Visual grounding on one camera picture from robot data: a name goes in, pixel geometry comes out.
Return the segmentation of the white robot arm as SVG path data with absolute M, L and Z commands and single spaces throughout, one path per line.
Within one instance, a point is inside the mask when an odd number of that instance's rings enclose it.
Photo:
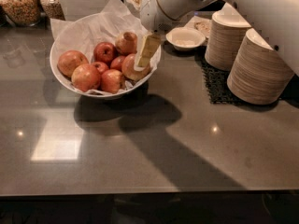
M 141 0 L 140 19 L 146 29 L 161 33 L 185 14 L 216 0 Z M 236 9 L 251 27 L 299 75 L 299 0 L 222 0 Z

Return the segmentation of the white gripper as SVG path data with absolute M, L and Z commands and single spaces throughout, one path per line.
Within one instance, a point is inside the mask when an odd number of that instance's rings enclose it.
M 134 69 L 144 70 L 160 47 L 161 36 L 157 33 L 170 31 L 186 14 L 215 1 L 217 0 L 141 0 L 140 20 L 151 32 L 137 37 Z

